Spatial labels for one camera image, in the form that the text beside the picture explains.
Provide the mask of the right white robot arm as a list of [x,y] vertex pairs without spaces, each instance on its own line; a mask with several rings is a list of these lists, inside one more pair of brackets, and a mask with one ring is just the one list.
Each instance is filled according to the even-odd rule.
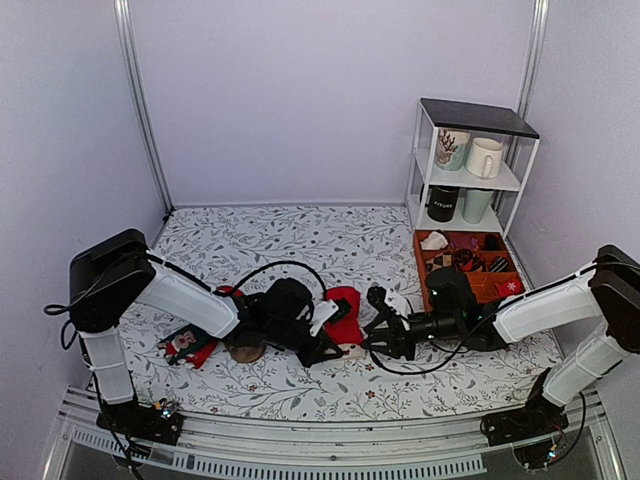
[[418,343],[454,339],[459,349],[495,351],[540,331],[597,318],[599,325],[561,363],[541,374],[517,415],[517,427],[537,436],[578,393],[639,351],[639,264],[614,245],[575,273],[535,290],[481,303],[468,277],[454,267],[425,280],[431,309],[413,313],[406,299],[379,286],[367,300],[377,314],[363,346],[412,360]]

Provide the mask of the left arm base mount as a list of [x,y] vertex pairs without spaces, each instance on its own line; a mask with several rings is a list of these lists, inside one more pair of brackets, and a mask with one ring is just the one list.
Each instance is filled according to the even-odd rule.
[[96,424],[126,437],[176,446],[184,416],[166,399],[160,407],[145,406],[137,398],[120,404],[108,404],[99,399],[100,414]]

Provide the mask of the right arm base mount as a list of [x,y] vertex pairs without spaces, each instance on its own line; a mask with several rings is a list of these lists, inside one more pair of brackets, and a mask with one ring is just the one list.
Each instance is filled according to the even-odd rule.
[[534,383],[522,407],[504,412],[487,414],[480,421],[480,431],[490,446],[528,440],[549,435],[545,441],[517,447],[514,456],[528,470],[548,467],[559,459],[568,446],[564,429],[569,426],[563,407],[558,407],[543,397],[546,373]]

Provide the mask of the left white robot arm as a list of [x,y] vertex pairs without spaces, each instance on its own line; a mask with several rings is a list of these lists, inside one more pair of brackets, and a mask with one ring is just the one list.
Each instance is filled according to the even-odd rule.
[[215,290],[152,252],[136,229],[77,254],[70,264],[69,285],[70,320],[88,353],[102,399],[110,405],[111,419],[128,434],[141,433],[149,423],[146,408],[134,401],[118,332],[121,317],[134,303],[182,319],[232,346],[285,347],[305,367],[343,355],[322,328],[349,311],[346,301],[316,301],[292,278],[250,295]]

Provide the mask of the red and beige sock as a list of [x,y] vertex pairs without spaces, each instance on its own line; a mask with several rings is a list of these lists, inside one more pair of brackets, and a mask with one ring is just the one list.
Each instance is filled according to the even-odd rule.
[[343,351],[347,360],[364,359],[366,351],[361,346],[364,336],[358,321],[361,302],[360,293],[350,286],[334,287],[327,291],[327,299],[335,303],[338,303],[339,300],[346,300],[350,306],[350,311],[338,321],[326,322],[324,331]]

